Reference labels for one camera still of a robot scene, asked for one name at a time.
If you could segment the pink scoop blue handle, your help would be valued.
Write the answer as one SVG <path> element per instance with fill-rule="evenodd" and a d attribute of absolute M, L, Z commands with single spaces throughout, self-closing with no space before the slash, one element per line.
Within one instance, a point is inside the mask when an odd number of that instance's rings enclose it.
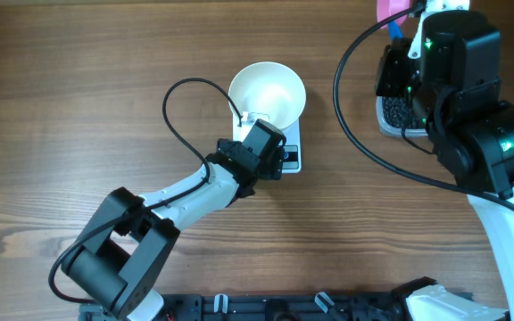
<path fill-rule="evenodd" d="M 410 8 L 411 0 L 377 0 L 377 21 L 382 21 L 398 12 Z M 396 38 L 403 38 L 400 26 L 405 22 L 406 17 L 403 16 L 395 21 L 392 21 L 382 29 L 386 29 L 392 40 Z"/>

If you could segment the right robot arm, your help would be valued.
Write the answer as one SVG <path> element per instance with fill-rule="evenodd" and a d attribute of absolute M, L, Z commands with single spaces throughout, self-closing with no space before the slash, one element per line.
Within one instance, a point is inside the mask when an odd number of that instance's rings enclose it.
<path fill-rule="evenodd" d="M 481 220 L 514 320 L 514 104 L 500 98 L 500 32 L 460 7 L 419 17 L 414 38 L 385 49 L 375 91 L 403 98 L 424 124 Z"/>

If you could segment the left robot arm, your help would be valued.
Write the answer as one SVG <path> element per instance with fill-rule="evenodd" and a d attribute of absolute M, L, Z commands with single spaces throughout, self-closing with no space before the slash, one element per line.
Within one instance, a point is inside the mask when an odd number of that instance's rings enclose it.
<path fill-rule="evenodd" d="M 254 193 L 258 180 L 281 177 L 283 132 L 257 120 L 243 141 L 220 139 L 190 177 L 153 193 L 109 193 L 61 270 L 101 307 L 102 319 L 155 320 L 164 306 L 153 288 L 179 235 L 196 221 Z"/>

